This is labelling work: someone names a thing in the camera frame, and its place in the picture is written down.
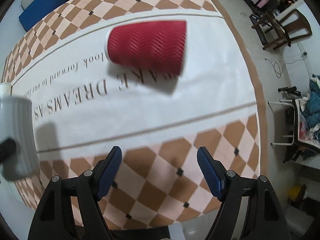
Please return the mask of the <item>checkered brown white tablecloth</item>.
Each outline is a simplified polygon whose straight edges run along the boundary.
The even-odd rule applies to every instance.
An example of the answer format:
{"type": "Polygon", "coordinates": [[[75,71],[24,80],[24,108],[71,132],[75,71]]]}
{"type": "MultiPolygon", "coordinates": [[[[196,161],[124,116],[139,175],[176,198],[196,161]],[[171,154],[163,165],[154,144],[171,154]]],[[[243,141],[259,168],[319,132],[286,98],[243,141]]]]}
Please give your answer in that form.
{"type": "Polygon", "coordinates": [[[218,0],[70,0],[11,48],[3,81],[32,103],[40,168],[10,185],[36,209],[52,176],[92,169],[117,145],[123,161],[100,207],[112,229],[185,222],[219,207],[196,161],[206,147],[241,176],[266,171],[266,118],[256,67],[218,0]],[[180,75],[113,64],[120,25],[187,23],[180,75]]]}

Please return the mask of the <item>grey ceramic mug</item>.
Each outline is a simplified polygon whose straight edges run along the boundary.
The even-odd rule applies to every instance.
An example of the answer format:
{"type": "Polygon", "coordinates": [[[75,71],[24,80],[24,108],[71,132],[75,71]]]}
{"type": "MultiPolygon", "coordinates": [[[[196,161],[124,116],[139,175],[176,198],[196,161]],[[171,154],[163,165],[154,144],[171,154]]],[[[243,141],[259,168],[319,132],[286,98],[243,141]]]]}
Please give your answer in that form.
{"type": "Polygon", "coordinates": [[[8,181],[31,177],[40,168],[29,99],[1,98],[1,174],[8,181]]]}

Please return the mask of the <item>blue folding chair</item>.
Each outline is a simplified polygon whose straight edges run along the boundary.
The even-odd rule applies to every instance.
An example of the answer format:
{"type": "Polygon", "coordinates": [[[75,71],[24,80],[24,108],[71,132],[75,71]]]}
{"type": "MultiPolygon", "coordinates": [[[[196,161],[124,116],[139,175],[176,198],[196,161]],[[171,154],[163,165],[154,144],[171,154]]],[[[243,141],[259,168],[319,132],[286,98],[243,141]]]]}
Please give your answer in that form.
{"type": "Polygon", "coordinates": [[[41,19],[67,0],[34,0],[18,17],[25,31],[29,31],[41,19]]]}

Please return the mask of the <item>pile of clothes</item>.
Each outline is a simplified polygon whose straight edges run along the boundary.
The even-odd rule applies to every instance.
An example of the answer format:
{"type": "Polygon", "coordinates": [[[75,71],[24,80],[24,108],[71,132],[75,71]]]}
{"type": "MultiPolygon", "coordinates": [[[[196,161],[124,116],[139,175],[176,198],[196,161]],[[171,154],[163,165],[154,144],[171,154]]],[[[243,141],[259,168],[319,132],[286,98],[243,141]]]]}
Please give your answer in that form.
{"type": "Polygon", "coordinates": [[[319,152],[319,75],[309,81],[310,92],[299,99],[298,139],[319,152]]]}

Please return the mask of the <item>red ribbed paper cup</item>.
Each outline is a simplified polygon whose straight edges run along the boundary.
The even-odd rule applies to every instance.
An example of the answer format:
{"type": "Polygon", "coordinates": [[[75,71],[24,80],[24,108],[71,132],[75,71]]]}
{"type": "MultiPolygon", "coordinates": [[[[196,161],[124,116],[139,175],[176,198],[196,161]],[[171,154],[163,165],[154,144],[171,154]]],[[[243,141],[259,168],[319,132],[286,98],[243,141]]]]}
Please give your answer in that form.
{"type": "Polygon", "coordinates": [[[120,66],[180,75],[186,46],[187,22],[169,20],[116,26],[104,48],[108,60],[120,66]]]}

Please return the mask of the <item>white paper cup upright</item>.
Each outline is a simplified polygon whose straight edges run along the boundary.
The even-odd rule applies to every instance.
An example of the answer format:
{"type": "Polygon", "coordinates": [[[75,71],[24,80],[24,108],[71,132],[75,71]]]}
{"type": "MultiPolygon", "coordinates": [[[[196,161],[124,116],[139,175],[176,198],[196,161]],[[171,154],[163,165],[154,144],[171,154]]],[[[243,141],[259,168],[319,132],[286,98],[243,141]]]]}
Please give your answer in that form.
{"type": "Polygon", "coordinates": [[[0,83],[0,97],[11,96],[11,84],[10,83],[0,83]]]}

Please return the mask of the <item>dark wooden chair right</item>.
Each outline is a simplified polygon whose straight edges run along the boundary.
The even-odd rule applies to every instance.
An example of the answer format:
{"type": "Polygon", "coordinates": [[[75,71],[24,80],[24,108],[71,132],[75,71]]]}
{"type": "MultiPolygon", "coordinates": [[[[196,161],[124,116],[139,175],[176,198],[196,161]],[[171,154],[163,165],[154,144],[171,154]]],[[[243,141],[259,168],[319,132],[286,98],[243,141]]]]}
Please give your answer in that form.
{"type": "Polygon", "coordinates": [[[263,50],[272,48],[277,50],[282,46],[291,47],[291,44],[300,39],[308,38],[312,35],[311,25],[307,18],[297,9],[291,10],[281,20],[270,12],[266,12],[259,20],[253,22],[252,29],[261,29],[260,25],[266,21],[269,28],[263,36],[274,30],[277,37],[271,42],[263,43],[263,50]]]}

